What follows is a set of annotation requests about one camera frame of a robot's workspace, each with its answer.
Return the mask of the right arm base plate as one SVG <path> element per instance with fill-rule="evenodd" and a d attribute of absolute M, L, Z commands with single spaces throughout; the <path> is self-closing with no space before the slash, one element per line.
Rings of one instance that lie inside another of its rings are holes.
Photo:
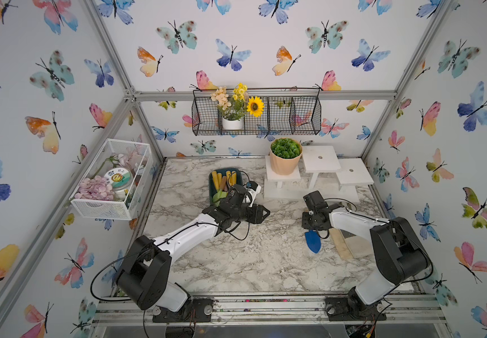
<path fill-rule="evenodd" d="M 357 297 L 327 297 L 325 313 L 331 322 L 385 321 L 387 316 L 377 309 L 378 304 L 366 305 Z"/>

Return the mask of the yellow square scoop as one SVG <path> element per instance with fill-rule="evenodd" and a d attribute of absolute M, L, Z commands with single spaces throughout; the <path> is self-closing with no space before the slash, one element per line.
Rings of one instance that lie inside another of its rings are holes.
<path fill-rule="evenodd" d="M 232 185 L 232 172 L 230 170 L 226 171 L 227 185 L 230 187 Z"/>

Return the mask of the blue shovel wooden handle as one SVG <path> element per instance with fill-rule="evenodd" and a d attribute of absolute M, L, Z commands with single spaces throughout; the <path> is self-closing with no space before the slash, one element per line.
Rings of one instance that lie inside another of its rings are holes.
<path fill-rule="evenodd" d="M 317 254 L 320 252 L 322 244 L 321 244 L 321 237 L 319 234 L 314 230 L 309 230 L 305 233 L 305 240 L 306 244 L 308 245 L 308 249 L 311 250 L 312 253 Z"/>

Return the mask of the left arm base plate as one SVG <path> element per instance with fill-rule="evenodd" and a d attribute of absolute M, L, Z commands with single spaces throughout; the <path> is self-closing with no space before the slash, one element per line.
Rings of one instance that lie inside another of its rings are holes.
<path fill-rule="evenodd" d="M 153 323 L 209 323 L 213 314 L 213 300 L 207 298 L 188 299 L 179 311 L 156 306 Z"/>

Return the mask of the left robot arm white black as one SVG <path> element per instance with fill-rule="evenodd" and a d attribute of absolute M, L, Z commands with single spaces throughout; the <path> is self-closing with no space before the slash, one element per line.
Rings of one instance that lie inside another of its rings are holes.
<path fill-rule="evenodd" d="M 261 224 L 270 211 L 256 203 L 261 186 L 236 184 L 218 205 L 210 205 L 186 225 L 157 238 L 142 235 L 125 254 L 116 284 L 142 310 L 157 306 L 173 313 L 191 304 L 183 287 L 169 281 L 173 263 L 202 242 L 222 233 L 233 235 L 239 224 Z"/>

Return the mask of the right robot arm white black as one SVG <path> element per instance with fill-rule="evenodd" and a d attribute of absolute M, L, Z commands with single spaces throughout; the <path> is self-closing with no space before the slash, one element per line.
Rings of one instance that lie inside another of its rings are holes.
<path fill-rule="evenodd" d="M 409 278 L 433 266 L 405 218 L 359 214 L 343 204 L 328 204 L 319 191 L 305 195 L 303 200 L 308 211 L 302 215 L 302 228 L 311 232 L 335 228 L 372 245 L 376 269 L 350 291 L 354 304 L 376 304 Z"/>

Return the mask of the green shovel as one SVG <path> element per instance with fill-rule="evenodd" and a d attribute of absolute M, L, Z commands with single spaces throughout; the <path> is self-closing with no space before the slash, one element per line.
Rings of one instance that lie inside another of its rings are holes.
<path fill-rule="evenodd" d="M 212 181 L 213 181 L 215 190 L 219 191 L 220 190 L 220 174 L 216 170 L 214 170 L 211 173 L 211 175 L 212 175 Z"/>
<path fill-rule="evenodd" d="M 234 186 L 237 182 L 237 175 L 235 171 L 231 172 L 231 185 Z"/>
<path fill-rule="evenodd" d="M 226 191 L 218 191 L 216 192 L 213 197 L 212 201 L 214 204 L 218 203 L 221 199 L 224 199 L 227 197 L 227 192 Z"/>

